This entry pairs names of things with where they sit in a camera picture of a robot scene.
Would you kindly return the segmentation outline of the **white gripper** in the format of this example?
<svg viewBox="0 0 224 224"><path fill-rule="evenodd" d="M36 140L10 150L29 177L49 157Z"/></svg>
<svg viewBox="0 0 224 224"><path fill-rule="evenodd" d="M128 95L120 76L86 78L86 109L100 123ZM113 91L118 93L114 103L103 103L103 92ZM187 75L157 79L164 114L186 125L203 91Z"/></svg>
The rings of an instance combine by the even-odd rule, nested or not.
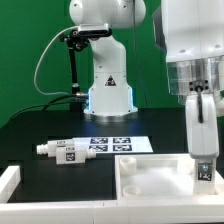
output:
<svg viewBox="0 0 224 224"><path fill-rule="evenodd" d="M188 152L194 159L217 158L219 140L215 102L212 94L202 94L202 118L199 122L197 95L187 97L185 104Z"/></svg>

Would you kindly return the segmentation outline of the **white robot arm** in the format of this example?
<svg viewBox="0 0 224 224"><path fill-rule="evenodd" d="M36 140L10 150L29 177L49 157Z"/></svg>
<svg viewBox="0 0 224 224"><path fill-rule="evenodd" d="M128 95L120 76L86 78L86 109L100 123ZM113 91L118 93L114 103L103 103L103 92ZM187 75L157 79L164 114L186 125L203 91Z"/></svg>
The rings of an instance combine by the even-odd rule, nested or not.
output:
<svg viewBox="0 0 224 224"><path fill-rule="evenodd" d="M93 52L94 83L85 113L108 117L135 112L126 81L126 49L109 31L140 24L146 15L144 0L71 0L69 13ZM161 0L154 32L165 48L169 91L185 99L189 154L216 158L217 118L224 115L224 0Z"/></svg>

